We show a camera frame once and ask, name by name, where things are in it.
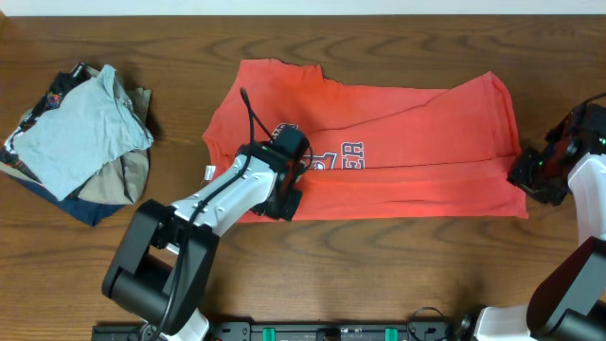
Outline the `red printed t-shirt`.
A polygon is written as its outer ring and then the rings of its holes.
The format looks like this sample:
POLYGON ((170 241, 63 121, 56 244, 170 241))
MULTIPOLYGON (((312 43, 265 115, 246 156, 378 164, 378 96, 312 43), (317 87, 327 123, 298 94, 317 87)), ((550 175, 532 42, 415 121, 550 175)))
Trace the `red printed t-shirt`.
POLYGON ((521 151, 511 98, 490 72, 451 89, 373 87, 244 60, 203 138, 225 171, 240 145, 288 126, 312 145, 298 221, 526 216, 507 179, 521 151))

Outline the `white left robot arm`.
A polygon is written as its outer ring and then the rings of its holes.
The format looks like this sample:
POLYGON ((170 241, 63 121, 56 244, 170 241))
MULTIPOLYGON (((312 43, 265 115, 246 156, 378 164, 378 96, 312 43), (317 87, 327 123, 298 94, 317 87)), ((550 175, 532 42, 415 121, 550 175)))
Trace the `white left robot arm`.
POLYGON ((202 340, 198 305, 221 236, 253 212, 290 221, 312 161, 302 153, 244 148, 204 188, 169 206, 149 200, 135 212, 101 285, 102 293, 144 322, 140 340, 202 340))

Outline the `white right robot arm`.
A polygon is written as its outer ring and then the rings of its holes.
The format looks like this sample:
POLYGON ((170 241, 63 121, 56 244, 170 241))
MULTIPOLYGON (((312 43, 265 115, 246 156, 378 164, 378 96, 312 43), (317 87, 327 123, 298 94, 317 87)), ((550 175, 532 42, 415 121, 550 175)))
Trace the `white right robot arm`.
POLYGON ((605 341, 605 139, 567 175, 576 205, 579 246, 526 305, 486 307, 469 340, 605 341))

